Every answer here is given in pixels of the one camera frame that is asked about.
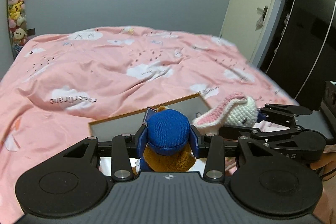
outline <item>crosshair logo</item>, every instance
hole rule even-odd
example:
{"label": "crosshair logo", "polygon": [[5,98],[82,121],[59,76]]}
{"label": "crosshair logo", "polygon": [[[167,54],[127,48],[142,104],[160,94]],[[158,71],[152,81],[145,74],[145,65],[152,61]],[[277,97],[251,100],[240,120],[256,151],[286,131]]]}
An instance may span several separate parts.
{"label": "crosshair logo", "polygon": [[165,176],[165,179],[167,179],[167,180],[171,180],[171,179],[173,179],[173,178],[174,178],[174,176],[171,175],[171,174]]}

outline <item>black wardrobe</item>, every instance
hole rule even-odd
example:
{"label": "black wardrobe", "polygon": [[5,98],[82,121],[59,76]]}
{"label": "black wardrobe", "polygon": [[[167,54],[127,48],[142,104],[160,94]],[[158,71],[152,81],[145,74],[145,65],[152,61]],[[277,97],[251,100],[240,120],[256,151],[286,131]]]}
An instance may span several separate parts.
{"label": "black wardrobe", "polygon": [[300,105],[317,110],[336,81],[336,0],[286,0],[261,69]]}

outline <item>plush toy storage tube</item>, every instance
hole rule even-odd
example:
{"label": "plush toy storage tube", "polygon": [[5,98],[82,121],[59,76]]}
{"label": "plush toy storage tube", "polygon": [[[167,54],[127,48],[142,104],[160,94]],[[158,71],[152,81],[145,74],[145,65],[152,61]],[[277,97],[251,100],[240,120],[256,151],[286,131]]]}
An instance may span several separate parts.
{"label": "plush toy storage tube", "polygon": [[7,0],[9,38],[14,59],[27,42],[25,0]]}

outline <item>blue cap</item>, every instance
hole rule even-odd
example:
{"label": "blue cap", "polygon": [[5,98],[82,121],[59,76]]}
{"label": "blue cap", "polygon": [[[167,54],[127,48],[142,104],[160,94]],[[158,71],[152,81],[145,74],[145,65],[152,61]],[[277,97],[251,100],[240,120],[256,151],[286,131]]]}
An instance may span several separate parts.
{"label": "blue cap", "polygon": [[187,144],[190,131],[188,118],[166,109],[155,113],[147,122],[148,145],[160,155],[170,156]]}

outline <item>crocheted bunny head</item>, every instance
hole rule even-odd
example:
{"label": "crocheted bunny head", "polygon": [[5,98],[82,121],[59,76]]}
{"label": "crocheted bunny head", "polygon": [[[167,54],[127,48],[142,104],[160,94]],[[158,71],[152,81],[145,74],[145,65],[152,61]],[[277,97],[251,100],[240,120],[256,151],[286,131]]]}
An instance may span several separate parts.
{"label": "crocheted bunny head", "polygon": [[251,97],[235,92],[226,97],[217,107],[193,120],[193,125],[202,134],[218,134],[224,125],[253,127],[257,121],[258,109]]}

